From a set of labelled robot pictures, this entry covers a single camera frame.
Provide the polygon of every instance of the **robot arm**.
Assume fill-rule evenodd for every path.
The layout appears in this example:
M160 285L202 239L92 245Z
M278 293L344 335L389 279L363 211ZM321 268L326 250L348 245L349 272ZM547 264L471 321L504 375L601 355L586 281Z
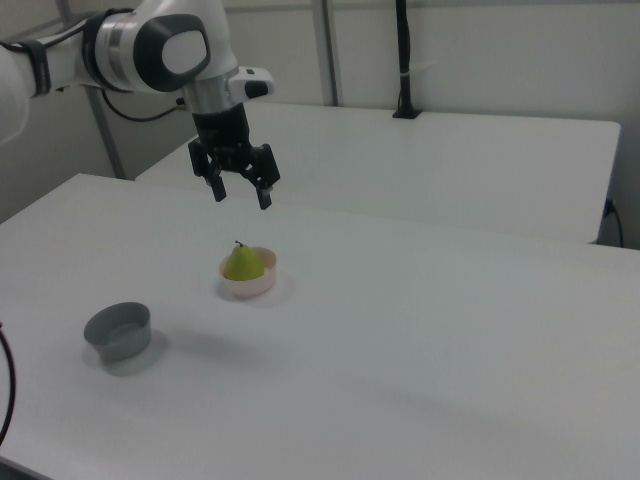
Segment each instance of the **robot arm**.
M0 105L7 105L0 143L24 126L18 117L28 112L26 94L71 85L180 91L198 132L189 144L194 173L206 179L217 201L226 196L224 170L255 186L261 208L271 204L280 174L269 145L249 142L242 103L272 93L273 79L264 69L238 65L220 0L145 0L135 10L107 10L53 37L3 44L0 67Z

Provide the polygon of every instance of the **white table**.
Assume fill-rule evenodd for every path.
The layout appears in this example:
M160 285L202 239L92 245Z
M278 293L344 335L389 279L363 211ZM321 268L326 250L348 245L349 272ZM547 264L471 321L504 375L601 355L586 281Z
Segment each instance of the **white table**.
M274 202L589 243L619 125L611 122L249 103L254 145L281 170ZM254 197L238 175L230 195ZM211 191L186 145L139 182Z
M216 278L234 239L280 259L246 302ZM83 327L126 300L153 341L105 367ZM2 455L56 480L635 479L639 311L635 251L77 176L0 225Z

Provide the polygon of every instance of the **black cable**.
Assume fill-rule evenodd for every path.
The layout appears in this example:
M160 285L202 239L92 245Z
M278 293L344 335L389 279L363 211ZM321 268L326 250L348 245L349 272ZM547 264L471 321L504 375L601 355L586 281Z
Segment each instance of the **black cable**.
M113 113L115 113L119 117L124 118L125 120L129 120L130 122L138 122L138 123L152 122L154 120L158 120L159 118L166 117L170 113L173 113L177 110L176 107L173 107L173 108L170 108L169 110L165 110L164 112L154 115L152 117L143 117L143 118L130 117L129 115L122 113L120 110L118 110L115 107L113 103L111 103L111 100L109 100L109 97L107 96L106 90L102 90L102 98L104 99L104 102L107 104L107 107L109 107Z
M620 248L624 248L624 238L622 236L622 222L620 221L620 215L615 205L611 206L611 212L616 216L616 222L618 222L618 236L620 238Z
M4 333L0 330L0 342L4 349L4 354L7 357L7 365L9 367L9 404L7 405L7 413L4 417L4 423L2 424L2 430L0 430L0 445L4 442L4 437L7 436L9 430L9 424L11 423L11 417L13 416L13 407L16 403L16 367L13 363L13 356L11 355L11 349L9 348L9 342L7 342Z
M11 43L0 42L0 47L4 47L10 52L15 53L27 53L27 50L20 45L13 45Z
M53 35L60 35L61 33L66 32L67 30L72 29L76 25L80 25L80 23L87 20L91 15L94 15L95 12L84 12L84 13L75 13L71 15L71 18L68 21L65 21L62 24L62 27L55 32Z
M44 46L45 46L45 48L53 47L54 45L62 43L65 40L67 40L68 38L73 37L76 33L80 33L82 30L84 30L84 24L82 26L78 27L78 28L74 28L73 30L69 30L67 33L65 33L61 37L56 38L55 40L51 40L50 42L45 43Z
M61 37L58 37L58 38L56 38L54 40L51 40L50 42L43 43L43 45L44 45L45 48L53 47L54 45L62 43L65 40L73 37L77 33L80 33L83 29L84 29L84 25L82 25L81 27L78 27L78 28L74 28L73 30L69 30L67 33L65 33ZM2 45L4 48L9 50L10 52L27 53L27 49L24 48L21 45L13 45L11 43L5 43L5 42L0 42L0 45Z

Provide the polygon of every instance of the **pear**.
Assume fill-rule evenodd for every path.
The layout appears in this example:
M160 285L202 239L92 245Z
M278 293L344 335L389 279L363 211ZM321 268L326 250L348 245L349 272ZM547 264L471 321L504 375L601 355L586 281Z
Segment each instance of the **pear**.
M264 275L264 263L253 250L236 240L236 247L224 266L224 276L229 280L246 281Z

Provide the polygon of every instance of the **gray cup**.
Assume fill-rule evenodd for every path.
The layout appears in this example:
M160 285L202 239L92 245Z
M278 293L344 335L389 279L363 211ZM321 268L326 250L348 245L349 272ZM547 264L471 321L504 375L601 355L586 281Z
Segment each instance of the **gray cup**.
M107 307L89 320L84 338L103 362L132 357L151 341L149 309L135 302Z

